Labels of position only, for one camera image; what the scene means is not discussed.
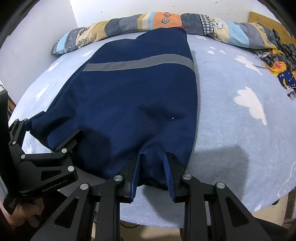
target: metal screw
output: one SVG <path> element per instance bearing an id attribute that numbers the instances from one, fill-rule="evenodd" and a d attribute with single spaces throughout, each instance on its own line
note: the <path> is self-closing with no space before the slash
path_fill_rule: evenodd
<path id="1" fill-rule="evenodd" d="M 69 172 L 74 171 L 74 167 L 73 167 L 73 166 L 68 166 L 68 171 L 69 171 Z"/>
<path id="2" fill-rule="evenodd" d="M 184 180 L 190 180 L 191 178 L 192 178 L 192 176 L 189 175 L 189 174 L 184 174 L 184 175 L 183 175 L 183 179 L 184 179 Z"/>
<path id="3" fill-rule="evenodd" d="M 89 185 L 86 184 L 86 183 L 83 183 L 83 184 L 80 185 L 81 190 L 86 190 L 86 189 L 88 189 L 88 187 L 89 187 Z"/>
<path id="4" fill-rule="evenodd" d="M 223 189 L 225 187 L 224 183 L 217 183 L 217 188 Z"/>
<path id="5" fill-rule="evenodd" d="M 119 181 L 121 181 L 122 179 L 123 179 L 123 177 L 122 177 L 121 175 L 117 175 L 117 176 L 114 177 L 114 180 L 115 180 L 116 182 L 119 182 Z"/>

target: gray fabric patch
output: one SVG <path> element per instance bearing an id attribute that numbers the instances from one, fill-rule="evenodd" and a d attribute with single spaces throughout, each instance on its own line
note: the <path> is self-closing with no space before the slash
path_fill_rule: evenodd
<path id="1" fill-rule="evenodd" d="M 122 30 L 122 32 L 137 29 L 138 28 L 137 20 L 140 16 L 141 14 L 137 14 L 127 18 L 121 18 L 119 20 L 119 27 Z"/>
<path id="2" fill-rule="evenodd" d="M 87 64 L 83 71 L 115 71 L 125 69 L 140 69 L 159 64 L 181 64 L 194 71 L 193 61 L 187 57 L 178 54 L 161 54 L 139 60 L 124 62 Z"/>
<path id="3" fill-rule="evenodd" d="M 121 29 L 119 26 L 119 21 L 121 18 L 114 18 L 111 19 L 106 25 L 105 25 L 105 33 L 107 37 L 113 36 L 115 34 L 121 33 Z"/>
<path id="4" fill-rule="evenodd" d="M 236 23 L 244 31 L 245 35 L 249 39 L 249 48 L 253 49 L 263 49 L 265 48 L 265 43 L 259 34 L 258 30 L 250 23 Z"/>
<path id="5" fill-rule="evenodd" d="M 78 32 L 81 29 L 83 29 L 83 28 L 76 28 L 76 29 L 71 30 L 71 32 L 68 33 L 68 36 L 67 36 L 66 42 L 65 42 L 65 52 L 66 53 L 78 49 L 78 47 L 76 46 L 76 39 L 77 39 Z"/>
<path id="6" fill-rule="evenodd" d="M 265 27 L 263 24 L 260 24 L 260 25 L 264 28 L 268 40 L 270 42 L 272 42 L 278 48 L 278 45 L 277 45 L 277 42 L 276 42 L 276 37 L 275 37 L 274 33 L 272 32 L 272 30 Z"/>
<path id="7" fill-rule="evenodd" d="M 181 15 L 182 27 L 187 34 L 204 35 L 200 16 L 196 13 L 185 13 Z"/>

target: navy blue garment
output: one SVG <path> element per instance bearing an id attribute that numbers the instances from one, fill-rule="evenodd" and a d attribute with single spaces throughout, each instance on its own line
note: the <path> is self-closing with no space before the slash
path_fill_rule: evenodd
<path id="1" fill-rule="evenodd" d="M 116 63 L 95 65 L 110 62 Z M 194 142 L 193 66 L 181 28 L 106 43 L 69 78 L 46 113 L 31 121 L 30 133 L 54 151 L 82 130 L 73 163 L 104 179 L 117 175 L 135 153 L 145 154 L 139 185 L 166 189 L 165 152 L 185 169 Z"/>

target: light blue blanket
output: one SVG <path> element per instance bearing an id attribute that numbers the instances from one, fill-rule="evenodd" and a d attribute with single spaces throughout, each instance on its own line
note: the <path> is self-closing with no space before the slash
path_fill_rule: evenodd
<path id="1" fill-rule="evenodd" d="M 9 124 L 45 111 L 68 78 L 104 43 L 140 34 L 105 39 L 61 56 L 29 87 Z M 296 101 L 260 68 L 254 54 L 204 36 L 188 35 L 188 43 L 199 106 L 186 172 L 205 183 L 224 182 L 250 212 L 265 208 L 296 186 Z M 49 152 L 29 133 L 23 150 Z M 79 180 L 63 193 L 85 181 L 100 182 L 78 171 Z M 121 204 L 122 220 L 150 226 L 182 227 L 183 214 L 183 204 L 172 203 L 167 191 L 149 186 L 137 188 L 132 204 Z"/>

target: floor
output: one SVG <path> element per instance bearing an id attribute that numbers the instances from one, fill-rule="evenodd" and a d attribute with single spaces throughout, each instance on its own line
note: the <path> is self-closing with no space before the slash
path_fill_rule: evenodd
<path id="1" fill-rule="evenodd" d="M 276 205 L 271 205 L 260 210 L 253 215 L 256 218 L 283 226 L 287 208 L 288 195 L 282 197 Z M 127 227 L 133 227 L 134 224 L 123 222 Z M 164 229 L 149 226 L 138 226 L 128 229 L 120 226 L 120 234 L 123 241 L 181 241 L 179 229 Z"/>

